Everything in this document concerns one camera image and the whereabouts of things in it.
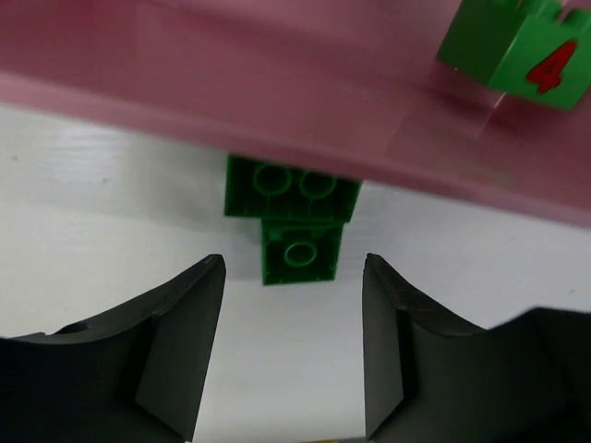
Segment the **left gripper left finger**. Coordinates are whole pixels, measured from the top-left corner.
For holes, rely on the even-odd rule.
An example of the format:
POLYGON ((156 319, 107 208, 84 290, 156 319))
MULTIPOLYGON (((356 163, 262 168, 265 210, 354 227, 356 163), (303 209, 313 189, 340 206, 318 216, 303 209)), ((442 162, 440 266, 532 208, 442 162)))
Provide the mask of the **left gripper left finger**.
POLYGON ((2 339, 2 440, 192 440, 225 277, 209 255, 56 333, 2 339))

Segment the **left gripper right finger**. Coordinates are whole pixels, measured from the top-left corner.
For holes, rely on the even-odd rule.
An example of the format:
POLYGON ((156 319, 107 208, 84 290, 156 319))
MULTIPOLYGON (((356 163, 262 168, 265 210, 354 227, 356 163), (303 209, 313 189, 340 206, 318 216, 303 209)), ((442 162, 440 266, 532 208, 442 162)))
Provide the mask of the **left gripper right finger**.
POLYGON ((483 329, 367 256, 366 436, 372 442, 586 442, 590 316, 537 307, 483 329))

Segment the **green lego brick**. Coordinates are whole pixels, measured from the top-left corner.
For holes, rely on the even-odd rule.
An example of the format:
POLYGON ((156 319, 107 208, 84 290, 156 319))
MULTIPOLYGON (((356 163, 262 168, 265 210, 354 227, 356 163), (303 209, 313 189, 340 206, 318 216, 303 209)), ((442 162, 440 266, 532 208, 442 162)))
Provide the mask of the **green lego brick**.
POLYGON ((261 278, 270 285, 332 281, 344 224, 337 221, 261 222, 261 278))
POLYGON ((349 222, 362 183, 231 155, 224 214, 228 217, 349 222))
POLYGON ((570 110, 590 86, 590 11, 560 1, 463 1, 437 58, 491 89, 570 110))

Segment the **large pink container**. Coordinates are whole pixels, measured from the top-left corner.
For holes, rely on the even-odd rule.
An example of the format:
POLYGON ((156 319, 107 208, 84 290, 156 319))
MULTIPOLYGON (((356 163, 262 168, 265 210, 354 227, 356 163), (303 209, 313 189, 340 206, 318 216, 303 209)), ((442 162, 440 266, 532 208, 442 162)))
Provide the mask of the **large pink container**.
POLYGON ((590 224, 590 100, 444 65, 455 1, 5 1, 1 98, 590 224))

